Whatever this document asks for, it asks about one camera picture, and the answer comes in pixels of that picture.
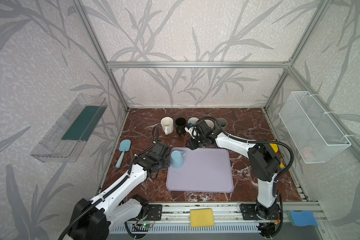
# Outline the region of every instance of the blue sponge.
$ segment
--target blue sponge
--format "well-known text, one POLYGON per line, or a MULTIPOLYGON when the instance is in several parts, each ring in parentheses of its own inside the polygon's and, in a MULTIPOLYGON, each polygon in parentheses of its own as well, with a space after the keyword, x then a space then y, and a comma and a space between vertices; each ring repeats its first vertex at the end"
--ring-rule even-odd
POLYGON ((302 211, 302 212, 294 212, 289 211, 288 216, 291 220, 291 224, 297 227, 304 227, 308 225, 313 225, 318 227, 317 221, 313 215, 313 212, 310 211, 302 211))

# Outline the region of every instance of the light blue mug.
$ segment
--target light blue mug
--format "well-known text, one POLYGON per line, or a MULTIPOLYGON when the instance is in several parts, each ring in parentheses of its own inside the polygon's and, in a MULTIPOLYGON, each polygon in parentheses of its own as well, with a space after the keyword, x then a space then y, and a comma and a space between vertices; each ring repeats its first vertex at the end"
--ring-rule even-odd
POLYGON ((185 151, 173 151, 170 157, 170 163, 173 168, 181 168, 184 165, 185 151))

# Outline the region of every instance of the blue spatula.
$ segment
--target blue spatula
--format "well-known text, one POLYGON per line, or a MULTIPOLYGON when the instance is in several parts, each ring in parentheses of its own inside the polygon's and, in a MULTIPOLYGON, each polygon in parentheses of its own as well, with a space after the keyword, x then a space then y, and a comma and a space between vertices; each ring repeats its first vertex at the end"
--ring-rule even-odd
POLYGON ((123 161, 124 153, 126 151, 129 151, 129 148, 131 147, 131 141, 129 139, 125 139, 121 141, 119 146, 119 151, 121 151, 121 155, 119 157, 119 160, 116 163, 116 168, 120 168, 121 162, 123 161))

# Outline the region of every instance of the spatula handle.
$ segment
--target spatula handle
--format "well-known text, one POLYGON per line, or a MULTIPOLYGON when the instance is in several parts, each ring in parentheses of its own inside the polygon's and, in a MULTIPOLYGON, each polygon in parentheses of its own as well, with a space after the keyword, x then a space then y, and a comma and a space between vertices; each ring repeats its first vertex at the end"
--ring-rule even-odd
POLYGON ((124 151, 121 153, 119 160, 116 162, 116 168, 120 168, 121 162, 123 161, 124 151))

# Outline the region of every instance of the gray wall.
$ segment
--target gray wall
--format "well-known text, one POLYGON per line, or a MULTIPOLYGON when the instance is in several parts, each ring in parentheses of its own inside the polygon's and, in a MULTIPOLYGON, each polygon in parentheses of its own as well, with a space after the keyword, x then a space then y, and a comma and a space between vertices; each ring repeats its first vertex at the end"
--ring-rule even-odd
MULTIPOLYGON (((108 61, 288 61, 319 0, 83 0, 108 61)), ((135 107, 264 106, 282 69, 117 69, 135 107)))
MULTIPOLYGON (((336 1, 293 66, 360 141, 360 1, 336 1)), ((268 112, 282 141, 293 145, 278 113, 291 91, 289 76, 268 112)), ((340 240, 360 240, 360 164, 349 150, 326 163, 294 169, 310 200, 318 200, 340 240)))
POLYGON ((0 239, 57 239, 95 194, 124 116, 70 1, 0 0, 0 239), (79 159, 31 157, 79 93, 109 104, 79 159))

